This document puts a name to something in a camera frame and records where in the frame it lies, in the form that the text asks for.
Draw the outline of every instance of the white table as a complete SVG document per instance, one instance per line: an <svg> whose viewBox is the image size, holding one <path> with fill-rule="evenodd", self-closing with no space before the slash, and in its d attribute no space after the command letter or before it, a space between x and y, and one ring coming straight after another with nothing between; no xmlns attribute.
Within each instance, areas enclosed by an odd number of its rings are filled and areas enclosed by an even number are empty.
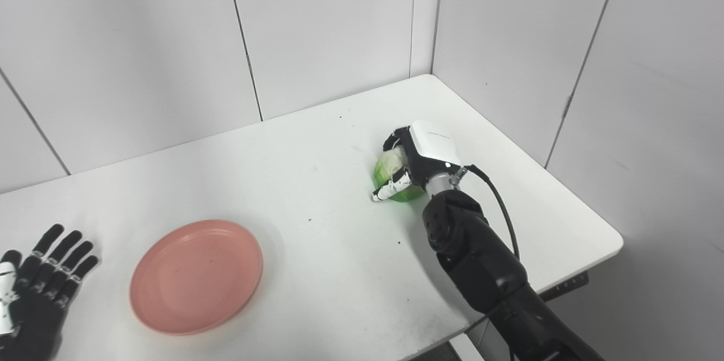
<svg viewBox="0 0 724 361"><path fill-rule="evenodd" d="M480 317L427 245L425 199L369 198L382 142L420 118L447 127L460 157L494 180L536 290L621 248L601 217L424 75L0 195L0 250L28 252L54 222L96 242L101 266L71 307L62 361L410 358ZM462 187L508 240L484 183L469 175ZM232 220L256 235L264 251L261 285L238 316L209 332L148 330L127 299L137 261L170 230L205 218Z"/></svg>

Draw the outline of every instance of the robotic hand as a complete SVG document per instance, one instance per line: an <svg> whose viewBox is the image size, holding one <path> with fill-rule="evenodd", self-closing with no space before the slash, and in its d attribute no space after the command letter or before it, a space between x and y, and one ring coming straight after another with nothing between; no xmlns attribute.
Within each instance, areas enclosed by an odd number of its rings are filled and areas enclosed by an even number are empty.
<svg viewBox="0 0 724 361"><path fill-rule="evenodd" d="M70 232L44 259L63 233L53 225L20 265L21 254L8 251L0 260L0 361L47 361L60 345L60 331L83 277L98 263L79 231Z"/></svg>
<svg viewBox="0 0 724 361"><path fill-rule="evenodd" d="M463 175L476 173L491 187L510 226L497 190L477 167L461 165L450 135L436 124L416 121L396 129L383 150L395 147L402 148L404 166L373 191L372 199L382 201L410 185L425 189L431 199L422 216L430 247L466 302L486 314L518 359L603 361L533 291L517 249L510 252L477 201L460 191Z"/></svg>

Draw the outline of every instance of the green vegetable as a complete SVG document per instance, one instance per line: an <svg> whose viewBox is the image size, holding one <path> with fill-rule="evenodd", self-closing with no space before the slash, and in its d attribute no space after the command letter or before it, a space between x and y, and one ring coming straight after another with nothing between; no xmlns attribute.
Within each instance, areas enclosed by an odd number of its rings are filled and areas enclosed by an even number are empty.
<svg viewBox="0 0 724 361"><path fill-rule="evenodd" d="M403 152L400 148L383 152L380 159L377 160L377 164L374 166L374 186L380 187L382 184L385 184L403 165ZM395 201L405 202L414 200L423 194L425 194L425 191L421 187L410 186L390 198Z"/></svg>

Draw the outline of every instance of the robotic arm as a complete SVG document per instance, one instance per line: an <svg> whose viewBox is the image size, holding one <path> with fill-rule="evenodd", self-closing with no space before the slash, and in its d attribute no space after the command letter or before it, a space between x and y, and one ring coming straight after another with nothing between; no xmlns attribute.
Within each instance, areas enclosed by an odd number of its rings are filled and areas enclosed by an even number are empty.
<svg viewBox="0 0 724 361"><path fill-rule="evenodd" d="M533 291L525 267L489 227L480 205L460 191L468 168L477 169L460 163L447 132L416 121L396 129L383 150L395 147L403 149L405 165L372 199L382 201L411 185L425 189L431 199L422 217L430 247L466 302L486 314L518 359L603 361Z"/></svg>

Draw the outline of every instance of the black cable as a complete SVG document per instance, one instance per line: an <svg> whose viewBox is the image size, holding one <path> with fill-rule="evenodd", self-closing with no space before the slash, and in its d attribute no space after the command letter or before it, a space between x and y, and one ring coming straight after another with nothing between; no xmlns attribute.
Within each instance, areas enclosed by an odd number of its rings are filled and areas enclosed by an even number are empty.
<svg viewBox="0 0 724 361"><path fill-rule="evenodd" d="M493 182L490 180L487 174L483 173L483 170L478 169L476 165L469 165L465 166L466 169L470 170L471 172L475 173L479 178L481 178L490 188L490 190L493 192L495 199L498 201L498 205L500 206L500 211L502 211L502 216L505 218L505 225L507 225L507 232L510 234L510 242L512 243L512 253L515 255L518 260L520 260L520 250L518 249L518 239L515 237L515 230L512 228L512 222L510 221L510 215L507 214L507 208L505 208L505 203L502 202L502 197L500 196L500 193L497 192L497 188L493 185Z"/></svg>

